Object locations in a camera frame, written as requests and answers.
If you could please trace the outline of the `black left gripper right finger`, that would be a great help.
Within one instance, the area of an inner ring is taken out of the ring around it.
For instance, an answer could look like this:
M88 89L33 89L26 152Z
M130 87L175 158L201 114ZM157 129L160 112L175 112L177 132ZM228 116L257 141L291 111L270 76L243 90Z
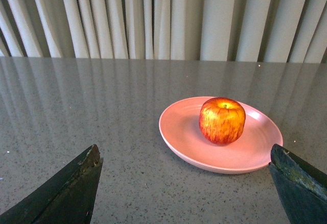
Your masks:
M326 174L274 144L269 170L290 223L326 223Z

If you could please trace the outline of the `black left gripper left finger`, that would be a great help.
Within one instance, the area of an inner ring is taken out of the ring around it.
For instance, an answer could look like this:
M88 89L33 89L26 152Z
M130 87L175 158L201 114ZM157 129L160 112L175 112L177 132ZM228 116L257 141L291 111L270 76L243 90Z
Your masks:
M1 223L90 223L102 165L94 144L1 214Z

